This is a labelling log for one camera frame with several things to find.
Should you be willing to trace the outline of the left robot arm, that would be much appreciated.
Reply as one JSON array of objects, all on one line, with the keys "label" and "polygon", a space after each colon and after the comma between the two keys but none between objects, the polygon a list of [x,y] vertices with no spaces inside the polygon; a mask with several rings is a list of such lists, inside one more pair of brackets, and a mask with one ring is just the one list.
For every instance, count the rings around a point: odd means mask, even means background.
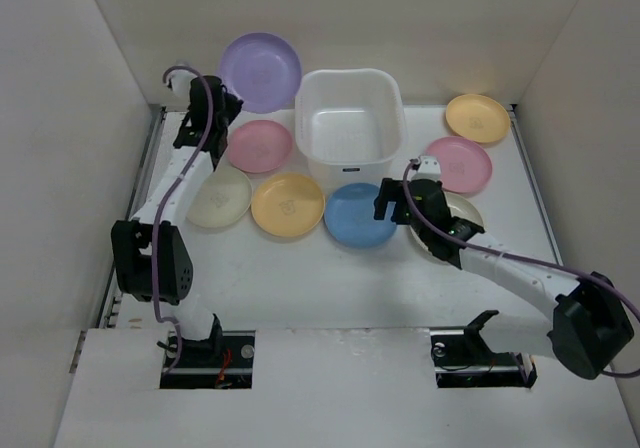
[{"label": "left robot arm", "polygon": [[193,264],[179,226],[204,181],[215,173],[243,101],[220,78],[185,65],[168,68],[163,83],[174,93],[188,91],[187,113],[159,184],[129,219],[114,223],[111,245],[119,289],[150,303],[156,321],[173,326],[176,340],[161,347],[179,354],[184,345],[180,321],[161,311],[163,303],[180,305],[192,286]]}]

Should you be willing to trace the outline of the purple plate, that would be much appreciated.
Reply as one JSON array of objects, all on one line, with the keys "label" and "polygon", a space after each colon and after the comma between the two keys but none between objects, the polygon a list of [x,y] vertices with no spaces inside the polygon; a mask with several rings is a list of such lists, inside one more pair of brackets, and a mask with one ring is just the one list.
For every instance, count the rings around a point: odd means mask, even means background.
[{"label": "purple plate", "polygon": [[271,33],[254,32],[234,40],[222,54],[218,77],[243,101],[243,110],[268,114],[289,106],[302,80],[295,49]]}]

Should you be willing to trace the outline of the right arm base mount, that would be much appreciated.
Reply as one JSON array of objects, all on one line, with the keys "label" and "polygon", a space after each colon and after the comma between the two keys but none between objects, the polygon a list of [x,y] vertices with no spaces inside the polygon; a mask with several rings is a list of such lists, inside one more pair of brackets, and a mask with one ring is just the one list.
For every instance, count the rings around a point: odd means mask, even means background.
[{"label": "right arm base mount", "polygon": [[537,381],[530,356],[494,352],[481,331],[499,314],[485,310],[464,326],[431,329],[430,355],[438,388],[525,388]]}]

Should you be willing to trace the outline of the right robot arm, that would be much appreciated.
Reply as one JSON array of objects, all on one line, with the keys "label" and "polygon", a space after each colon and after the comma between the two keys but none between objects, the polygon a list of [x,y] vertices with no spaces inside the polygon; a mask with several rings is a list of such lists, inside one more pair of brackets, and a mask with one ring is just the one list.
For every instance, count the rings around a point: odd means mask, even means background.
[{"label": "right robot arm", "polygon": [[374,217],[407,225],[437,260],[485,278],[549,321],[544,347],[574,375],[611,376],[609,365],[634,337],[639,311],[604,275],[509,252],[485,229],[452,215],[440,183],[385,178]]}]

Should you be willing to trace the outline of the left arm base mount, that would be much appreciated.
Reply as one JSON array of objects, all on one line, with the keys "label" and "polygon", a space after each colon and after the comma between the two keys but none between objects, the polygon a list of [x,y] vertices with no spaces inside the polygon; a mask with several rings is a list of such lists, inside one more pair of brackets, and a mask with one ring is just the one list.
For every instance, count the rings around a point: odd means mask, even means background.
[{"label": "left arm base mount", "polygon": [[177,366],[161,375],[159,387],[168,390],[240,390],[250,389],[255,355],[253,331],[223,333],[219,354],[196,350],[185,344]]}]

